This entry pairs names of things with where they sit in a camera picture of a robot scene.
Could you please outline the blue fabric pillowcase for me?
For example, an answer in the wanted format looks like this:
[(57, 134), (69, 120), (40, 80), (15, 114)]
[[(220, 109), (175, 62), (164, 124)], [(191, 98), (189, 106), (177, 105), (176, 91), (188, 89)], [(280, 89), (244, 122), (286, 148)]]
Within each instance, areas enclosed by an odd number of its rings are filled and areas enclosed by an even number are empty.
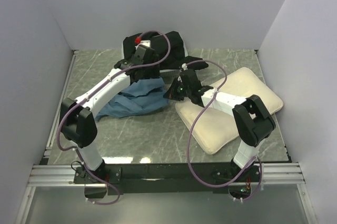
[(161, 77), (139, 80), (105, 104), (95, 120), (99, 121), (105, 116), (120, 119), (153, 113), (168, 105), (168, 99), (164, 98), (165, 93), (165, 83)]

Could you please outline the cream white pillow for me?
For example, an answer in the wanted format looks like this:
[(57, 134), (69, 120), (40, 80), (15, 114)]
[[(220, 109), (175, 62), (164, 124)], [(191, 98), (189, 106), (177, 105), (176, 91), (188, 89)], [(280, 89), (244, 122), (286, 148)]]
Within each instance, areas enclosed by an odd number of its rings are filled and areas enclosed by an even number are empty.
[[(270, 114), (283, 107), (283, 101), (247, 67), (242, 67), (227, 77), (221, 92), (249, 97), (258, 95)], [(202, 108), (189, 99), (177, 102), (176, 111), (187, 128), (190, 128)], [(234, 117), (208, 108), (198, 119), (193, 136), (207, 154), (217, 153), (224, 145), (239, 136)]]

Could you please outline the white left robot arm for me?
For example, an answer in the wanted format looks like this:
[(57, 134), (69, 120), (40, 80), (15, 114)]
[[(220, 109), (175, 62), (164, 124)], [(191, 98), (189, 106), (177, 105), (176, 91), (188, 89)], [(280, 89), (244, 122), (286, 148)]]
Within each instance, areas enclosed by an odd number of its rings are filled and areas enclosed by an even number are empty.
[(98, 132), (95, 117), (114, 96), (132, 83), (159, 77), (158, 61), (159, 56), (152, 48), (139, 45), (130, 59), (118, 61), (93, 88), (74, 100), (65, 98), (62, 101), (57, 146), (61, 151), (76, 151), (87, 169), (86, 176), (92, 182), (98, 183), (108, 177), (105, 161), (95, 144)]

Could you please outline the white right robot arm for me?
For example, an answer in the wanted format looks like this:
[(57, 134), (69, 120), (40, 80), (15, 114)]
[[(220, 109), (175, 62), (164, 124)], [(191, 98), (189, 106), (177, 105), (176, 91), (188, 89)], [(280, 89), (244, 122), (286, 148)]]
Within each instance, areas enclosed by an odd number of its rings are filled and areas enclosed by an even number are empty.
[(262, 141), (270, 136), (276, 125), (261, 98), (251, 95), (248, 98), (219, 91), (217, 88), (202, 85), (196, 72), (187, 69), (174, 78), (164, 98), (191, 102), (203, 108), (213, 108), (234, 118), (241, 142), (232, 162), (231, 175), (236, 181), (243, 181), (250, 174), (246, 164), (251, 165), (259, 152)]

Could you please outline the white plastic basket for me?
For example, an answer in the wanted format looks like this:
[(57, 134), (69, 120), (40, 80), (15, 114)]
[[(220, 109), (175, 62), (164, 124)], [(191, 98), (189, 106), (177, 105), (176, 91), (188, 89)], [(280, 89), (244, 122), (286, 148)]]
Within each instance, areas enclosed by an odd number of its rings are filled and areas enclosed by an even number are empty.
[(188, 52), (185, 46), (173, 48), (167, 58), (160, 64), (160, 75), (162, 77), (177, 75), (183, 63), (186, 63)]

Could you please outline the black cloth in basket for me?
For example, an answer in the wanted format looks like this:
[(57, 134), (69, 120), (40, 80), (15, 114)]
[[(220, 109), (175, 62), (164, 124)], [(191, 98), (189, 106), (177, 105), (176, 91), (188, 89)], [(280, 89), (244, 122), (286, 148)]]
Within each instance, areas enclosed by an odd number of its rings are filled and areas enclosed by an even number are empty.
[[(203, 70), (209, 65), (200, 57), (189, 56), (185, 48), (185, 43), (177, 31), (171, 31), (165, 34), (168, 38), (171, 50), (168, 57), (160, 64), (160, 70), (178, 70), (182, 64), (201, 61), (193, 63), (189, 68), (193, 70)], [(140, 33), (126, 37), (122, 42), (122, 54), (125, 59), (129, 59), (136, 50), (136, 38)], [(151, 48), (159, 55), (161, 60), (167, 53), (168, 44), (163, 35), (158, 32), (148, 32), (141, 37), (141, 40), (149, 40)]]

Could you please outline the aluminium frame rail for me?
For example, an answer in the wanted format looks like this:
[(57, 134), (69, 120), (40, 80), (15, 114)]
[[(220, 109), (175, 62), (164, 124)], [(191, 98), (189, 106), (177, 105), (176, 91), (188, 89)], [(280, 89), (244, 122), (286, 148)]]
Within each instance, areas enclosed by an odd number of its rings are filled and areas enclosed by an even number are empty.
[[(107, 164), (169, 164), (165, 163), (117, 163), (117, 161), (108, 162)], [(278, 185), (296, 185), (300, 197), (301, 205), (308, 223), (317, 223), (312, 202), (310, 200), (306, 182), (299, 163), (287, 161), (271, 161), (271, 162), (256, 162), (261, 167), (261, 182), (255, 182), (260, 189), (265, 186)], [(80, 165), (34, 165), (31, 175), (28, 180), (30, 187), (84, 187), (84, 185), (75, 185), (73, 180), (75, 176), (75, 168)]]

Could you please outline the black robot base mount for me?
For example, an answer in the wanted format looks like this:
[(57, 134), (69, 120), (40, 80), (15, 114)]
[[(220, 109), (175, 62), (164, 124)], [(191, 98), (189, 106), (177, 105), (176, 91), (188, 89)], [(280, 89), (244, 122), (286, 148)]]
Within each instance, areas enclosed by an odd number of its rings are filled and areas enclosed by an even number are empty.
[(88, 172), (75, 168), (74, 184), (84, 185), (85, 196), (131, 193), (203, 192), (226, 193), (234, 186), (234, 196), (247, 198), (253, 182), (261, 182), (261, 167), (251, 164), (241, 170), (233, 162), (169, 164), (106, 164)]

